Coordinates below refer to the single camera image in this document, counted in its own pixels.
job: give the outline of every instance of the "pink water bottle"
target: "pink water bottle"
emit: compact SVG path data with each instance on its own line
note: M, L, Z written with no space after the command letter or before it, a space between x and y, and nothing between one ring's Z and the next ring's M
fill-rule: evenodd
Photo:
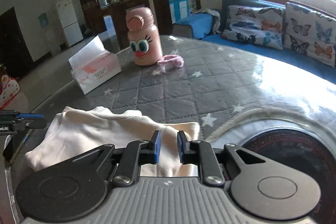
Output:
M128 40L134 52L134 62L150 66L162 57L162 47L152 11L147 7L135 8L126 15Z

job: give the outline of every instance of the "blue cabinet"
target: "blue cabinet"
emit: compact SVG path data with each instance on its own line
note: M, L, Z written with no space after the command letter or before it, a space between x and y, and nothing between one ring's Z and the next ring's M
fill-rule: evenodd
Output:
M189 0L169 0L172 23L190 15Z

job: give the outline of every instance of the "poster on wall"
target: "poster on wall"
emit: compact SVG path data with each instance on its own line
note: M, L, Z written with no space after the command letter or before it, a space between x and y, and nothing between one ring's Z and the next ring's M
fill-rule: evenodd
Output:
M41 28L44 28L49 25L49 21L48 21L48 17L46 13L39 16L39 21L40 21Z

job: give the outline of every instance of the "butterfly pillow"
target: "butterfly pillow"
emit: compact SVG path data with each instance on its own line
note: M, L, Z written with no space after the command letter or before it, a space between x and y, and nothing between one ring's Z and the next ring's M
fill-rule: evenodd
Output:
M228 11L223 38L282 50L282 8L230 5Z
M336 19L302 5L287 3L286 22L286 48L335 66Z

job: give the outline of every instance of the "cartoon eyes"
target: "cartoon eyes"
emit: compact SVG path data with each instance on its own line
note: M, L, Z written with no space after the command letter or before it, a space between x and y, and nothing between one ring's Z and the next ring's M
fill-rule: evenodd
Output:
M130 47L131 47L133 52L141 51L143 53L146 53L149 50L148 41L146 39L140 39L138 41L138 43L136 43L134 40L132 40L130 42Z
M137 49L137 44L135 43L134 40L132 40L130 43L129 43L132 51L136 52L138 49Z
M148 42L145 39L141 39L138 41L138 46L141 52L146 53L148 52L149 46Z

